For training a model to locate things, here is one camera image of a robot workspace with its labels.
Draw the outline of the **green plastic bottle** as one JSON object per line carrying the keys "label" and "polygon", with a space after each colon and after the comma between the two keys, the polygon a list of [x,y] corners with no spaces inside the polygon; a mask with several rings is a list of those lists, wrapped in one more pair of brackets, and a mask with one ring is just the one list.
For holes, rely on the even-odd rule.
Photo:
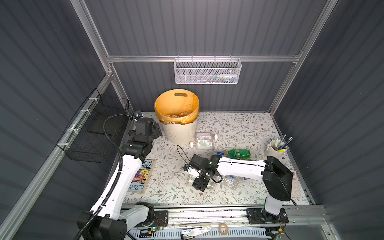
{"label": "green plastic bottle", "polygon": [[229,158],[247,160],[251,157],[251,151],[246,149],[232,149],[227,151]]}

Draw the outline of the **brown tea bottle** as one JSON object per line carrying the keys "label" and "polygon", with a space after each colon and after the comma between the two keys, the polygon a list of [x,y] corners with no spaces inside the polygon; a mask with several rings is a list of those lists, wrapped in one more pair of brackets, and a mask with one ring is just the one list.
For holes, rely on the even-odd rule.
{"label": "brown tea bottle", "polygon": [[184,112],[181,112],[181,113],[167,115],[167,116],[169,118],[183,118],[183,117],[186,117],[186,116],[190,115],[191,113],[192,113],[192,111],[184,111]]}

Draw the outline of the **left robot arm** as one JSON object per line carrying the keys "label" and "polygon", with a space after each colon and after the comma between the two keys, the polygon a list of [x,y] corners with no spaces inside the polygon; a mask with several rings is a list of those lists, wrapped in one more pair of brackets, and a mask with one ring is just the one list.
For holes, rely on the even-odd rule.
{"label": "left robot arm", "polygon": [[154,146],[154,140],[162,136],[159,124],[152,118],[144,118],[140,111],[130,116],[136,128],[129,131],[129,138],[122,148],[113,144],[119,162],[105,190],[87,213],[77,220],[79,232],[75,239],[123,240],[138,224],[150,224],[154,219],[152,204],[139,202],[121,213],[124,197],[138,170]]}

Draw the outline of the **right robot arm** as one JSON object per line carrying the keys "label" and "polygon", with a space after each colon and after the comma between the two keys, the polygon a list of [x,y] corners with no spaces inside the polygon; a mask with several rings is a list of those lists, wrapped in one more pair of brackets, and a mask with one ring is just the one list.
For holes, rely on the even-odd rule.
{"label": "right robot arm", "polygon": [[210,182],[219,184],[226,176],[263,182],[268,191],[264,216],[279,216],[283,212],[283,203],[292,200],[293,173],[273,156],[264,161],[248,161],[221,155],[212,155],[210,159],[193,155],[184,165],[184,171],[195,178],[193,187],[201,192]]}

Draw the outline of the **orange bin liner bag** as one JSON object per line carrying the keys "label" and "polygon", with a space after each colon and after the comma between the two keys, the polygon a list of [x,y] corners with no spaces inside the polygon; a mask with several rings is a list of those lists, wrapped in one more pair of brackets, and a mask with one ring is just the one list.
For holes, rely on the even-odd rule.
{"label": "orange bin liner bag", "polygon": [[[154,103],[155,113],[163,124],[188,124],[198,118],[200,112],[200,100],[196,94],[183,89],[174,89],[164,92]],[[183,118],[169,118],[167,115],[184,111],[192,113]]]}

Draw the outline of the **white ribbed trash bin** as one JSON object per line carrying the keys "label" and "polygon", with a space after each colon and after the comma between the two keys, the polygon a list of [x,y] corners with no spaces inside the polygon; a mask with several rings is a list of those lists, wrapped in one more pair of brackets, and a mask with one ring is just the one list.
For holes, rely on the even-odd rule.
{"label": "white ribbed trash bin", "polygon": [[175,145],[189,144],[194,138],[197,130],[198,118],[188,124],[163,124],[166,138]]}

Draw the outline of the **clear bottle white label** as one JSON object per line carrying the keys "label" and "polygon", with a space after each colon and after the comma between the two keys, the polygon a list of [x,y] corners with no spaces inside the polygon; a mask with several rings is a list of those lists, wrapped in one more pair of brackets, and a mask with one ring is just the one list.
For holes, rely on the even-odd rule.
{"label": "clear bottle white label", "polygon": [[190,142],[190,147],[197,150],[210,150],[214,147],[213,144],[214,141],[212,139],[201,138]]}

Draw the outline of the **square clear bottle white cap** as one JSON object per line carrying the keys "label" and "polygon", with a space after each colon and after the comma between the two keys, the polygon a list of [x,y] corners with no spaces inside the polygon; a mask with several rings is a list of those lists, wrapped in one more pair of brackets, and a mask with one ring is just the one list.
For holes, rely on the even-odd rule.
{"label": "square clear bottle white cap", "polygon": [[218,139],[218,135],[212,132],[196,132],[196,138],[209,138],[209,139]]}

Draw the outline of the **illustrated paperback book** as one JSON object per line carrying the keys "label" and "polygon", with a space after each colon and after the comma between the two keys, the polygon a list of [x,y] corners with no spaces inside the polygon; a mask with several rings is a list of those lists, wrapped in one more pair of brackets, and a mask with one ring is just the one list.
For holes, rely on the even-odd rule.
{"label": "illustrated paperback book", "polygon": [[143,194],[146,190],[147,183],[153,172],[156,162],[154,160],[145,160],[139,170],[136,172],[128,192]]}

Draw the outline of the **tape roll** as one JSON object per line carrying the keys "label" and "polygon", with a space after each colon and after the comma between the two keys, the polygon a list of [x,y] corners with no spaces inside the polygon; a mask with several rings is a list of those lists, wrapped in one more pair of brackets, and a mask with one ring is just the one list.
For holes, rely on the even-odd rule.
{"label": "tape roll", "polygon": [[225,223],[221,223],[218,226],[218,232],[220,233],[220,235],[226,236],[229,234],[229,228]]}

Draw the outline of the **silver foil wrapper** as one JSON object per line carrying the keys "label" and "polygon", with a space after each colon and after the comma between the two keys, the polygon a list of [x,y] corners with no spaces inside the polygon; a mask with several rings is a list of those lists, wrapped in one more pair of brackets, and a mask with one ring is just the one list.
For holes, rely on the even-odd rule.
{"label": "silver foil wrapper", "polygon": [[182,240],[194,239],[195,237],[208,233],[211,230],[212,230],[211,226],[202,226],[202,227],[183,229],[181,234],[181,239]]}

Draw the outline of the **white pen holder cup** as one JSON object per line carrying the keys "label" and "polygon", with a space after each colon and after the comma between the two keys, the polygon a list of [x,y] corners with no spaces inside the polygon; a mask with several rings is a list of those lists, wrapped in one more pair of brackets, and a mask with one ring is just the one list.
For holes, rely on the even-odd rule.
{"label": "white pen holder cup", "polygon": [[287,135],[284,135],[282,139],[275,139],[270,141],[265,150],[265,156],[267,158],[274,157],[276,159],[280,159],[288,151],[289,144],[293,140],[293,137],[289,137],[287,140],[285,140],[286,136]]}

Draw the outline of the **pink calculator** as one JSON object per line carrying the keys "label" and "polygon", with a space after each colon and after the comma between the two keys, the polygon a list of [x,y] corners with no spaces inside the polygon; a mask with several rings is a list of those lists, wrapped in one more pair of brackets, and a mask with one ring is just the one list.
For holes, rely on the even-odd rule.
{"label": "pink calculator", "polygon": [[299,179],[296,171],[292,171],[293,174],[293,181],[292,181],[292,191],[291,196],[292,198],[300,198],[301,197],[301,191],[299,186]]}

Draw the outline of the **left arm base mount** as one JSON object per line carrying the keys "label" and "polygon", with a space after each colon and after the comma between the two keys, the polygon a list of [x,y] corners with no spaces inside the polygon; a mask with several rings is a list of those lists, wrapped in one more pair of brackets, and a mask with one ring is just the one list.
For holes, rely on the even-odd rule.
{"label": "left arm base mount", "polygon": [[139,224],[140,227],[167,227],[169,220],[169,212],[168,211],[154,211],[154,217],[151,221],[147,223]]}

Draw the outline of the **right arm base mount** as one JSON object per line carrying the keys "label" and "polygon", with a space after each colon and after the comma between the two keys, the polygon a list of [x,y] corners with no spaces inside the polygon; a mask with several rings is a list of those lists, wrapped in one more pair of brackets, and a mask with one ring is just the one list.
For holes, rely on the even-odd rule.
{"label": "right arm base mount", "polygon": [[284,208],[275,216],[268,213],[264,208],[247,208],[246,217],[249,224],[287,224],[289,223],[288,215]]}

